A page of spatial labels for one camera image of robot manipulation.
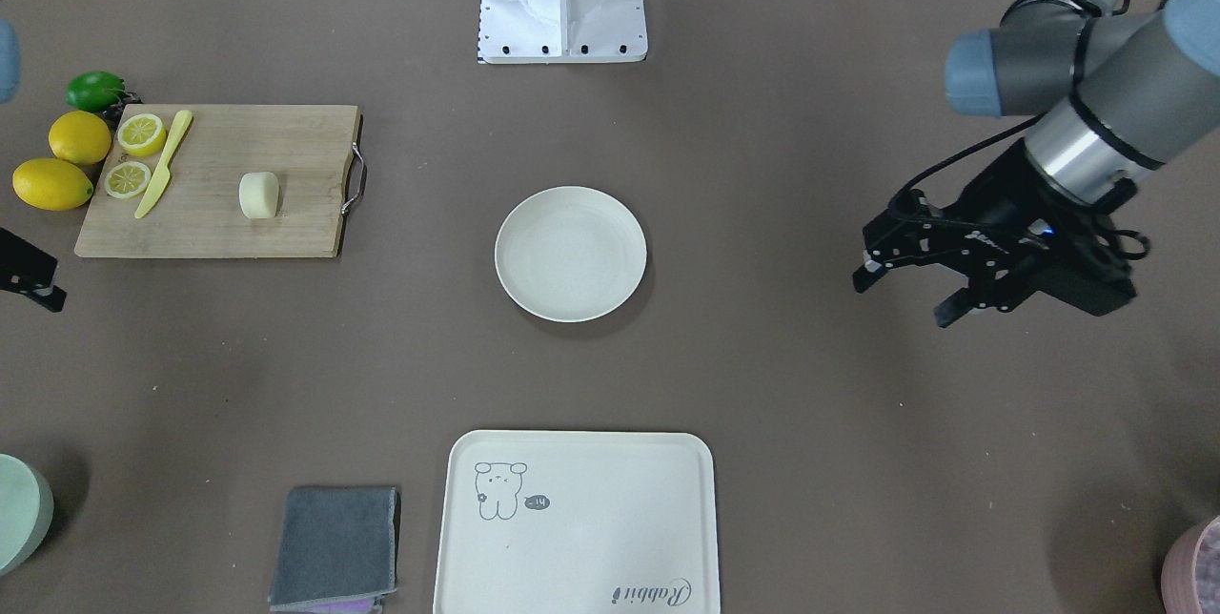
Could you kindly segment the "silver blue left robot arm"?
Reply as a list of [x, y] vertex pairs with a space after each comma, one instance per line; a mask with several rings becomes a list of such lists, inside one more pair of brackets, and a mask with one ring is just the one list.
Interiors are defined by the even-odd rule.
[[1125, 306], [1150, 245], [1111, 215], [1218, 128], [1218, 0], [1014, 0], [946, 59], [955, 111], [1020, 118], [963, 156], [1006, 148], [944, 208], [924, 175], [906, 181], [863, 228], [854, 289], [950, 269], [966, 283], [936, 306], [941, 327], [1036, 294], [1094, 316]]

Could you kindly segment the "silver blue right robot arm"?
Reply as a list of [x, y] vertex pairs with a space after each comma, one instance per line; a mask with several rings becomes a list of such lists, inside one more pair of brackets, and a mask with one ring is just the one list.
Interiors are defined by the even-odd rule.
[[[9, 20], [1, 20], [1, 103], [9, 103], [20, 89], [20, 42]], [[50, 312], [61, 312], [67, 293], [55, 284], [57, 258], [30, 244], [30, 240], [1, 228], [1, 289], [30, 298]]]

